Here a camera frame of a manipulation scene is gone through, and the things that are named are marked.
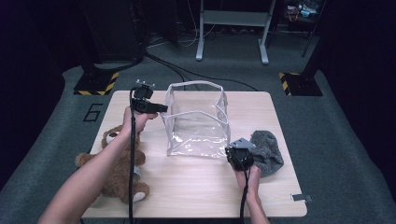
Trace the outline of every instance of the forearm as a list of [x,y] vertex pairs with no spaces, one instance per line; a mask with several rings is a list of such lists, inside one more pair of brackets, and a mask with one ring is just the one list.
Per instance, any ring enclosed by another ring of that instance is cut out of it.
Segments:
[[39,223],[77,222],[100,194],[116,160],[130,142],[121,132],[106,148],[79,168],[58,190]]
[[262,200],[257,195],[247,195],[247,207],[250,213],[250,220],[252,224],[268,224],[267,215],[265,215],[262,208]]

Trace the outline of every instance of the camera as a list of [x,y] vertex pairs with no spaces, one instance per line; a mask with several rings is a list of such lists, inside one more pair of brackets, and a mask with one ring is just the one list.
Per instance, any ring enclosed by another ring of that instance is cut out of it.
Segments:
[[235,169],[235,171],[246,171],[253,165],[253,154],[249,151],[250,148],[256,146],[250,143],[245,138],[240,138],[225,148],[227,161]]
[[167,105],[153,104],[148,100],[151,98],[152,93],[154,93],[150,86],[154,85],[149,85],[145,81],[140,82],[139,80],[137,80],[136,83],[139,83],[142,86],[134,89],[134,98],[131,99],[131,106],[135,111],[155,114],[157,112],[166,112],[168,110]]

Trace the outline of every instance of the gray cloth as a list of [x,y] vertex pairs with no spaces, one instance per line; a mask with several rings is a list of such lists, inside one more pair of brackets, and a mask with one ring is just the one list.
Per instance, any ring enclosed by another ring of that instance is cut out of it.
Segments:
[[276,137],[268,131],[255,131],[250,142],[256,145],[251,148],[254,164],[262,170],[261,177],[273,175],[283,166],[282,155],[277,146]]

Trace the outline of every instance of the brown teddy bear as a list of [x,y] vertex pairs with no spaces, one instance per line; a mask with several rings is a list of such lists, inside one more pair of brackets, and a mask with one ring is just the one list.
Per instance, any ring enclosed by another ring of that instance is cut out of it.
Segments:
[[[102,139],[102,148],[105,148],[119,133],[122,125],[113,128],[104,133]],[[149,195],[149,186],[144,182],[139,182],[140,174],[138,166],[143,165],[146,161],[146,155],[138,150],[140,144],[140,133],[135,139],[134,154],[134,179],[133,179],[133,202],[140,201]],[[95,155],[80,153],[76,156],[76,166],[81,167]],[[123,203],[129,202],[129,173],[131,169],[131,144],[122,152],[119,161],[113,168],[111,177],[107,180],[102,188],[102,193],[107,197],[118,197]]]

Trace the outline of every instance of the clear plastic bag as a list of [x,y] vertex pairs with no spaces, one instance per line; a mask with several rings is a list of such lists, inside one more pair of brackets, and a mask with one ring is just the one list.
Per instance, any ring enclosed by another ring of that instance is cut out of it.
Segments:
[[[204,85],[211,91],[183,91],[189,85]],[[227,97],[221,86],[208,81],[174,83],[164,104],[168,110],[161,117],[169,142],[168,156],[226,157],[231,133]]]

